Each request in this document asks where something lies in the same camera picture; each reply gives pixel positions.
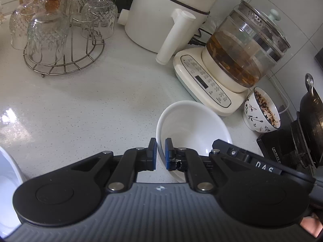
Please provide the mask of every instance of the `digital display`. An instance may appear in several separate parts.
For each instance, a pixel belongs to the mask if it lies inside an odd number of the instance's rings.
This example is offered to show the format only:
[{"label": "digital display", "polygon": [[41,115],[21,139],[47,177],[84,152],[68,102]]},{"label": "digital display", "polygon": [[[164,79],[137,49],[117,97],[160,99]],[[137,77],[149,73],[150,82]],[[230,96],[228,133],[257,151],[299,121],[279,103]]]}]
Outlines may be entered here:
[{"label": "digital display", "polygon": [[200,82],[200,84],[206,89],[208,88],[207,84],[202,80],[201,77],[199,77],[198,75],[195,77],[197,79],[197,81]]}]

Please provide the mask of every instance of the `black stripe on pot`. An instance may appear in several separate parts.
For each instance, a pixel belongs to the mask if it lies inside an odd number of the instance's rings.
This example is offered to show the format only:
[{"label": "black stripe on pot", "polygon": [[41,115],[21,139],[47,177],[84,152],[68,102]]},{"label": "black stripe on pot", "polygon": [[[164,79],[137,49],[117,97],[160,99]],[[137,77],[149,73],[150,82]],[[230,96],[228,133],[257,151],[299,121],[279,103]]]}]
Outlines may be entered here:
[{"label": "black stripe on pot", "polygon": [[174,3],[177,3],[177,4],[179,4],[179,5],[183,6],[183,7],[187,8],[187,9],[190,9],[190,10],[192,10],[194,12],[197,12],[199,14],[204,14],[204,15],[209,15],[210,14],[210,12],[207,12],[206,13],[206,12],[200,11],[198,9],[195,9],[194,7],[191,7],[191,6],[189,6],[189,5],[185,4],[185,3],[179,2],[177,0],[169,0],[169,1],[172,1]]}]

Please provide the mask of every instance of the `white cable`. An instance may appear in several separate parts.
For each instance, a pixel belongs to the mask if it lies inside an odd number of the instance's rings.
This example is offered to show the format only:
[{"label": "white cable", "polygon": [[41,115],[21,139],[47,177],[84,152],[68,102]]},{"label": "white cable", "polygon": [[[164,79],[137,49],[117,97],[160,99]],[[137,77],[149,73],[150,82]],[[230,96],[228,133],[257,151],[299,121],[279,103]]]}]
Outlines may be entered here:
[{"label": "white cable", "polygon": [[286,101],[287,101],[287,107],[286,107],[283,111],[279,112],[279,114],[282,114],[282,113],[286,112],[286,111],[287,111],[287,109],[289,108],[289,100],[288,100],[288,98],[283,94],[283,92],[280,90],[280,88],[279,88],[279,87],[278,87],[278,85],[276,84],[275,80],[274,80],[274,79],[272,79],[271,77],[269,77],[268,75],[267,75],[267,77],[269,78],[269,80],[270,80],[270,81],[272,81],[272,82],[275,84],[275,86],[276,86],[276,88],[278,89],[278,91],[280,92],[280,94],[281,94],[281,95],[286,99]]}]

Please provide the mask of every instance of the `black device with das label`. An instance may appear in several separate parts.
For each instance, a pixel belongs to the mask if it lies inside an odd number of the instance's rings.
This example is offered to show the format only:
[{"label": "black device with das label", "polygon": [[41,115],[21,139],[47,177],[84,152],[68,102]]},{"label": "black device with das label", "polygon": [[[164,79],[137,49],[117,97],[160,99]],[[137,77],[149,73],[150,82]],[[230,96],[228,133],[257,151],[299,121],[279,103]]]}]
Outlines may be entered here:
[{"label": "black device with das label", "polygon": [[6,242],[319,241],[301,226],[320,216],[323,182],[222,140],[209,156],[165,141],[169,171],[186,183],[137,183],[156,167],[157,144],[104,151],[23,183],[22,222]]}]

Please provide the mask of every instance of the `brown liquid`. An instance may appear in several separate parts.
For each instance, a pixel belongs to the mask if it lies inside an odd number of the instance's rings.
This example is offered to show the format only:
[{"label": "brown liquid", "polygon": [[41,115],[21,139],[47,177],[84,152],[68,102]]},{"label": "brown liquid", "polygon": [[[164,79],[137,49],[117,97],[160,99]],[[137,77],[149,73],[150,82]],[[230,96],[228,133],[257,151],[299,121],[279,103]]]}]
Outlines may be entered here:
[{"label": "brown liquid", "polygon": [[250,88],[258,82],[258,66],[230,36],[221,31],[216,32],[209,39],[206,48],[221,69],[241,86]]}]

